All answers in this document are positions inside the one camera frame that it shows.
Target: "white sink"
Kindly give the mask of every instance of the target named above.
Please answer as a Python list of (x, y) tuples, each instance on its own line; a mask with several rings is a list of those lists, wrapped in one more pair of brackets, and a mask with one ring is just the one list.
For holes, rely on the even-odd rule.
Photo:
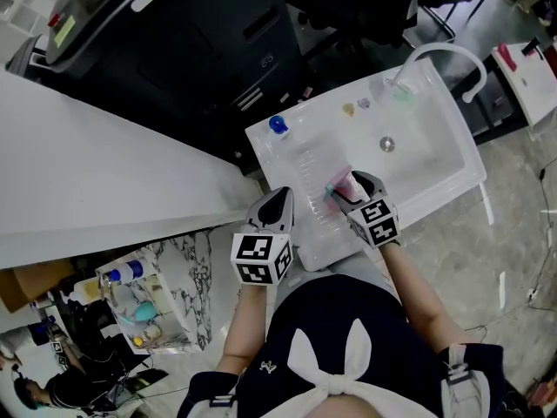
[[(271, 189), (288, 185), (294, 190), (293, 239), (308, 271), (363, 247), (341, 213), (325, 202), (319, 205), (326, 183), (346, 165), (383, 180), (398, 208), (401, 228), (486, 178), (466, 122), (432, 62), (425, 58), (409, 64), (400, 83), (412, 95), (403, 100), (382, 91), (385, 79), (393, 78), (398, 69), (281, 112), (289, 127), (284, 139), (271, 131), (268, 119), (245, 130)], [(369, 108), (358, 106), (361, 99), (370, 101)], [(353, 104), (353, 117), (343, 111), (345, 104)], [(383, 137), (394, 140), (394, 150), (381, 149)]]

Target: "white bow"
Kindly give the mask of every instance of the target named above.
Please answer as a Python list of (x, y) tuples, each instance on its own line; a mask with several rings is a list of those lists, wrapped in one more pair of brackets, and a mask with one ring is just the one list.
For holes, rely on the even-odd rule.
[(390, 390), (356, 381), (369, 367), (372, 340), (360, 319), (352, 323), (346, 341), (345, 373), (328, 374), (319, 368), (312, 343), (297, 329), (292, 338), (288, 367), (315, 388), (294, 396), (264, 415), (263, 418), (302, 418), (331, 394), (353, 394), (371, 404), (383, 418), (435, 418), (435, 415), (409, 399)]

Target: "drain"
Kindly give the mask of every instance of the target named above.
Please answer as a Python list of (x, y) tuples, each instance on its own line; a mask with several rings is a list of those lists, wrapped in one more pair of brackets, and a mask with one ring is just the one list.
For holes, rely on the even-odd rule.
[(379, 146), (383, 152), (392, 152), (394, 150), (394, 139), (385, 136), (379, 141)]

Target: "short sleeve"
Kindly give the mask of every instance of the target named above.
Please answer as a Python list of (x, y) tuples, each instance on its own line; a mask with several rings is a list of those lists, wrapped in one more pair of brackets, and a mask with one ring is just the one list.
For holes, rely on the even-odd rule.
[[(446, 372), (448, 348), (439, 353)], [(489, 418), (497, 416), (505, 394), (505, 375), (503, 374), (503, 347), (488, 344), (466, 344), (464, 362), (470, 370), (482, 372), (489, 384)]]
[(195, 374), (190, 381), (190, 389), (185, 397), (178, 418), (186, 418), (198, 402), (209, 400), (213, 396), (229, 394), (238, 383), (236, 374), (222, 372), (202, 372)]

